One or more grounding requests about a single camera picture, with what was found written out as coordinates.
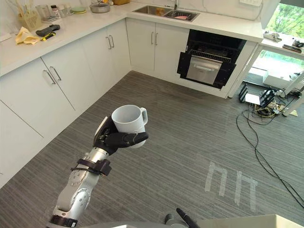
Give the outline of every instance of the oven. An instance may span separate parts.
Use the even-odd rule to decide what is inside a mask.
[[[221,89],[226,85],[245,40],[190,30],[186,52],[180,53],[181,78]]]

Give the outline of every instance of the oven door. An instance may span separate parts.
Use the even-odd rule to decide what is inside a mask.
[[[181,78],[221,89],[229,80],[235,64],[180,53],[177,73]]]

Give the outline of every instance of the mug handle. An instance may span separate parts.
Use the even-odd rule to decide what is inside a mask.
[[[141,108],[142,117],[143,117],[143,125],[146,125],[148,123],[148,114],[147,109]]]

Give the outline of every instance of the electrical outlet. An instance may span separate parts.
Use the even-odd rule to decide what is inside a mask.
[[[262,0],[239,0],[240,3],[259,7],[262,4]]]

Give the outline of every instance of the window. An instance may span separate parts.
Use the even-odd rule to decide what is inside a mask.
[[[289,78],[304,69],[304,61],[263,50],[252,67],[268,70],[270,75],[278,78]]]
[[[304,38],[304,8],[279,3],[266,30]]]

